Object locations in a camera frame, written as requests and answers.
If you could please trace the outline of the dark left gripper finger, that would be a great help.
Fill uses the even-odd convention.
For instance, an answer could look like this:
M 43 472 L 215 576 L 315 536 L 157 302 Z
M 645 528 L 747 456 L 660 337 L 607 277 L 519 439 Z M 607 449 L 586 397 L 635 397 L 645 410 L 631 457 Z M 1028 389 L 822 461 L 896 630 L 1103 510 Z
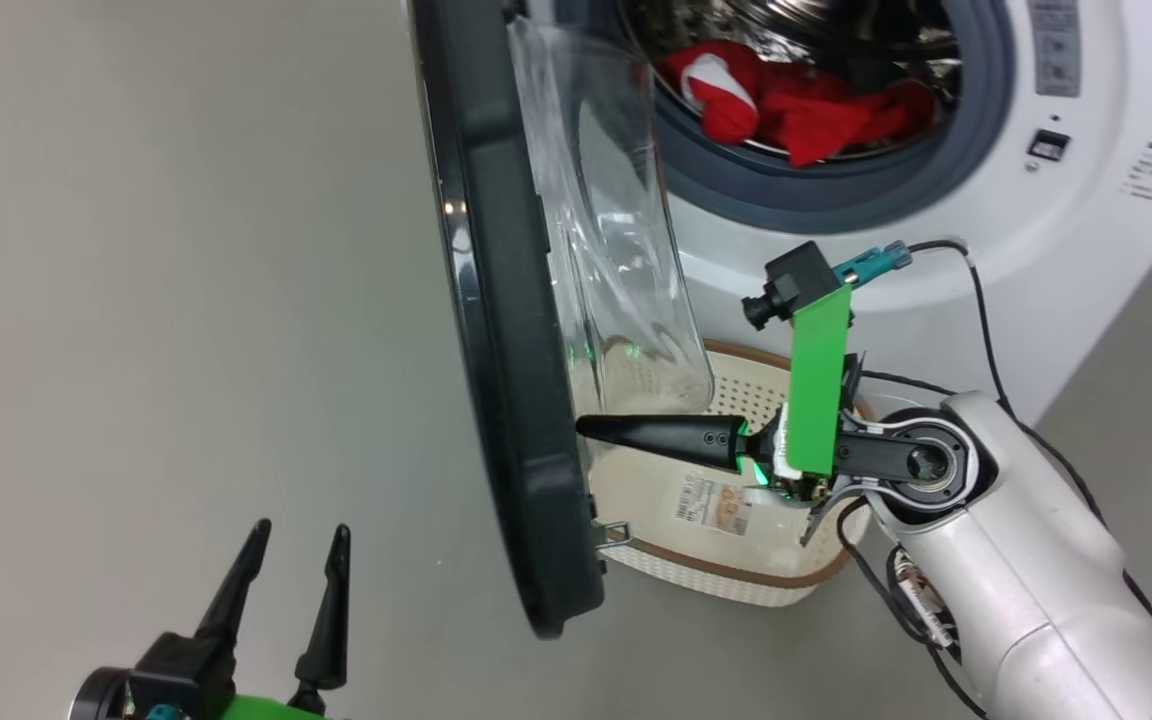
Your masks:
M 351 530 L 339 524 L 325 561 L 326 585 L 314 629 L 294 667 L 298 687 L 288 705 L 311 715 L 325 714 L 323 692 L 335 691 L 347 683 L 351 541 Z
M 257 520 L 247 541 L 238 550 L 236 560 L 225 574 L 223 582 L 195 630 L 195 639 L 215 639 L 233 646 L 237 642 L 248 592 L 262 571 L 273 523 Z

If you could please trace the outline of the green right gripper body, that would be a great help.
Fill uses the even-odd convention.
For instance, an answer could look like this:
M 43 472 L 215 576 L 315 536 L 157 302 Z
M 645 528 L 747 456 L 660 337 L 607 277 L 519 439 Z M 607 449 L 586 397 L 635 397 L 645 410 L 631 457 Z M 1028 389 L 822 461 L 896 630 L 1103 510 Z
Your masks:
M 794 316 L 787 396 L 753 456 L 763 486 L 787 501 L 813 501 L 833 475 L 851 297 L 846 285 Z

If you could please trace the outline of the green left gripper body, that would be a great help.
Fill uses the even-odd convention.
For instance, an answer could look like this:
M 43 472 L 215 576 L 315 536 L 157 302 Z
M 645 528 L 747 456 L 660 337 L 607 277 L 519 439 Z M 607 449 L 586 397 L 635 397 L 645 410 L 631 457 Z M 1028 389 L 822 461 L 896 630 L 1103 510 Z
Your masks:
M 221 720 L 316 720 L 326 719 L 320 694 L 294 694 L 291 700 L 236 694 Z

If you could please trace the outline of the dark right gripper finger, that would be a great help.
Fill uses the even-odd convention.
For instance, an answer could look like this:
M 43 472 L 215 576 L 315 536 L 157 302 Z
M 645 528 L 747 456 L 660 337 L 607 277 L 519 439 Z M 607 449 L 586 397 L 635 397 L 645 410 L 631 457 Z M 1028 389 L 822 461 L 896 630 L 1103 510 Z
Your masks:
M 748 420 L 732 415 L 585 415 L 575 423 L 588 439 L 738 473 L 755 441 Z

